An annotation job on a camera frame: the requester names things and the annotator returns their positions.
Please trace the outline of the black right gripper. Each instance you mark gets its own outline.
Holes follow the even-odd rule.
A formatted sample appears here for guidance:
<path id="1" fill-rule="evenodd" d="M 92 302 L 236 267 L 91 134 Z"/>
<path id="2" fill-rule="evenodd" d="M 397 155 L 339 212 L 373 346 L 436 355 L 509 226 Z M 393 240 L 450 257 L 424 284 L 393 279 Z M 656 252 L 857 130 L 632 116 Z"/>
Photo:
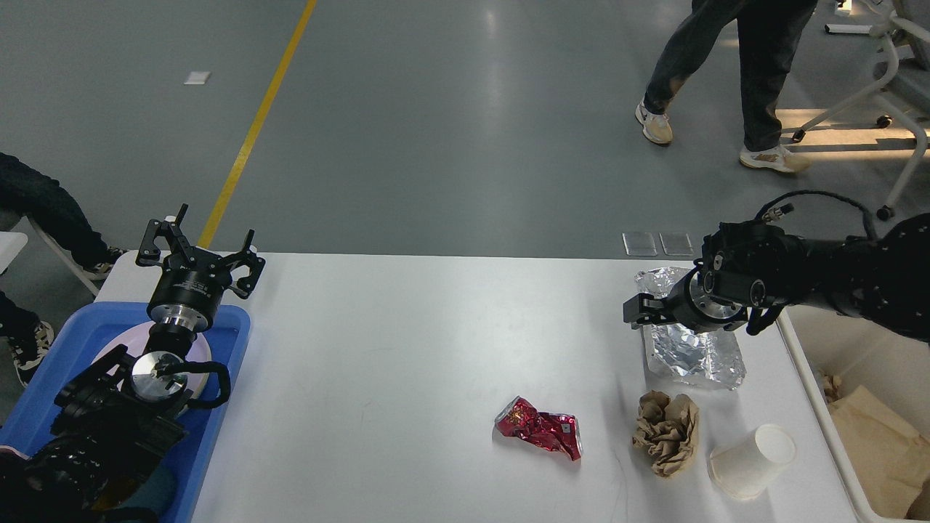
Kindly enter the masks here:
<path id="1" fill-rule="evenodd" d="M 690 270 L 668 292 L 658 298 L 638 293 L 623 304 L 623 321 L 632 330 L 647 325 L 678 323 L 688 330 L 703 333 L 734 331 L 748 323 L 746 308 L 736 304 L 723 304 L 707 294 L 700 282 L 700 269 Z"/>

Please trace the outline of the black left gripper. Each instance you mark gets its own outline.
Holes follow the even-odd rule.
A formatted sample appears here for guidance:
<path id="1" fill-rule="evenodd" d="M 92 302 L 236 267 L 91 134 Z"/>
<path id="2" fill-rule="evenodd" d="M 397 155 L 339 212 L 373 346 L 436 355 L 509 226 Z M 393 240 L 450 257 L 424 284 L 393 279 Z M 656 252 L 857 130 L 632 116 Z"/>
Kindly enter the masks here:
<path id="1" fill-rule="evenodd" d="M 225 291 L 241 300 L 250 297 L 266 259 L 254 248 L 255 231 L 249 229 L 239 251 L 205 267 L 202 252 L 190 245 L 180 228 L 188 208 L 182 204 L 175 215 L 148 222 L 135 264 L 157 266 L 161 271 L 147 308 L 150 320 L 204 332 L 212 328 Z"/>

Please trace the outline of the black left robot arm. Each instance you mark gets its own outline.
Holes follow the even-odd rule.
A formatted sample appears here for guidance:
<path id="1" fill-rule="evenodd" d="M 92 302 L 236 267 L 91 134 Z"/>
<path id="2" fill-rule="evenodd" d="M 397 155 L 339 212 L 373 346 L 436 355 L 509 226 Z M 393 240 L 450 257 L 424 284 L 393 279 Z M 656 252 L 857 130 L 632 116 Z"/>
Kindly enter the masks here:
<path id="1" fill-rule="evenodd" d="M 142 351 L 133 355 L 125 344 L 105 351 L 55 395 L 49 442 L 27 455 L 4 451 L 4 522 L 158 521 L 156 510 L 126 501 L 188 437 L 183 413 L 229 401 L 230 366 L 192 360 L 190 351 L 213 327 L 225 292 L 246 300 L 266 261 L 253 230 L 225 255 L 190 244 L 186 211 L 151 219 L 137 249 L 137 265 L 161 272 Z"/>

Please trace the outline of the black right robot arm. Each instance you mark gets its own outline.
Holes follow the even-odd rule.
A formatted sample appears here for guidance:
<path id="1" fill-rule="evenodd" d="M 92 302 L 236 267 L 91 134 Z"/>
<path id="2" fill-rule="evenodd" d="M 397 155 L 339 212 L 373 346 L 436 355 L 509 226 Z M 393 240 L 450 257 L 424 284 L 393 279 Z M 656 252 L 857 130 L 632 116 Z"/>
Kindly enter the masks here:
<path id="1" fill-rule="evenodd" d="M 784 193 L 750 221 L 722 222 L 704 237 L 694 267 L 662 298 L 639 293 L 623 306 L 632 328 L 679 324 L 694 332 L 754 336 L 795 305 L 863 318 L 920 342 L 929 338 L 929 217 L 921 213 L 877 235 L 862 210 L 864 235 L 814 240 L 776 221 L 793 210 Z"/>

